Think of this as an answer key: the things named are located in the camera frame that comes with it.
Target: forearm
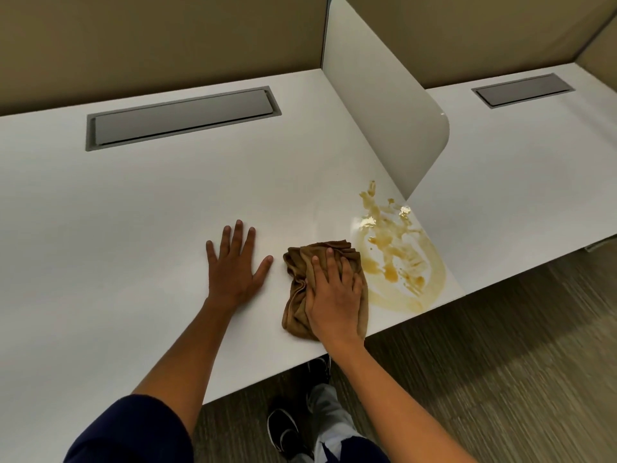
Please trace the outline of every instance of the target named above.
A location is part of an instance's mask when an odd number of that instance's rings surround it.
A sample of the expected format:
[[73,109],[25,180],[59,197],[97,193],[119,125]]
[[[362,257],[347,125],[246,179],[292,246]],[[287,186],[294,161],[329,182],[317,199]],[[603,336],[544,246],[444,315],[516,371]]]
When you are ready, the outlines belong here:
[[394,463],[475,461],[362,345],[334,359],[358,394]]
[[189,434],[197,422],[212,366],[233,313],[212,304],[206,299],[195,319],[133,391],[169,406]]

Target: brown cloth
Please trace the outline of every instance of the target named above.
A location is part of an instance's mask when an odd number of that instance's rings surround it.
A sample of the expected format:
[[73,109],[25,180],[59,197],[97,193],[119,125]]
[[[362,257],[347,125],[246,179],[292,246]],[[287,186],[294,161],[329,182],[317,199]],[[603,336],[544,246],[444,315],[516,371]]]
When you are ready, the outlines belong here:
[[366,336],[366,326],[368,325],[368,287],[362,271],[360,253],[351,248],[351,243],[346,240],[320,242],[305,247],[291,247],[282,256],[287,264],[287,272],[294,278],[291,281],[289,301],[285,305],[285,312],[282,315],[282,327],[289,333],[299,338],[317,340],[317,337],[310,329],[309,319],[307,319],[305,306],[307,295],[307,284],[315,290],[315,273],[311,262],[313,256],[319,257],[321,269],[323,269],[326,279],[328,278],[328,268],[326,264],[326,250],[332,247],[335,252],[336,265],[341,273],[343,266],[341,257],[349,260],[351,270],[358,273],[362,278],[362,296],[360,298],[360,311],[358,318],[358,334],[364,338]]

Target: person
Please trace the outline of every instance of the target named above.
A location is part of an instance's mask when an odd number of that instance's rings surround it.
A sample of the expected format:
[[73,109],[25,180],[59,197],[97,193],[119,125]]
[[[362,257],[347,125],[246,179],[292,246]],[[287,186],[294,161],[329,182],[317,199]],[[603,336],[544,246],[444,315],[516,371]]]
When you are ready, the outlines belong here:
[[[203,307],[174,345],[131,395],[103,412],[75,440],[65,462],[191,462],[191,435],[204,399],[212,365],[236,309],[262,287],[273,257],[252,272],[255,229],[243,247],[243,222],[233,235],[223,229],[219,254],[206,243],[209,294]],[[307,316],[328,356],[308,363],[317,442],[314,461],[324,462],[473,462],[403,388],[370,356],[357,333],[362,280],[343,259],[342,274],[331,250],[328,277],[313,260],[316,289],[307,292]],[[349,413],[329,385],[331,360],[338,364],[358,394],[385,452],[360,436]],[[289,461],[313,461],[291,414],[274,409],[266,421],[274,447]]]

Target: spill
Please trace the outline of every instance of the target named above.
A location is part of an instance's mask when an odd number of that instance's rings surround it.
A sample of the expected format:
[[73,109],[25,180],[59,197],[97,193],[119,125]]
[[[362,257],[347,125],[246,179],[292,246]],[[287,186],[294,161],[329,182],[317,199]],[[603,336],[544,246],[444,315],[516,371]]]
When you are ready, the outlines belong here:
[[[411,208],[388,199],[379,206],[376,184],[360,193],[368,214],[362,218],[355,247],[362,255],[362,268],[373,305],[395,311],[423,312],[439,297],[445,285],[445,265],[424,230],[408,217]],[[371,250],[381,252],[377,261]]]

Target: jeans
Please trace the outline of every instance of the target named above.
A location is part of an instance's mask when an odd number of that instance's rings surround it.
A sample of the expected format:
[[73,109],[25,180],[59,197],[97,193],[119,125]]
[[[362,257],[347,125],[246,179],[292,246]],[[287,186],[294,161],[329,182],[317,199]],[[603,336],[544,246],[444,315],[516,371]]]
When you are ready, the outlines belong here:
[[[341,442],[349,437],[360,436],[353,425],[353,420],[343,409],[336,397],[333,386],[322,383],[311,390],[308,405],[313,410],[313,435],[317,435],[315,443],[315,463],[325,463],[326,454],[322,443],[328,447],[336,458],[341,458]],[[310,456],[297,454],[290,463],[313,463]]]

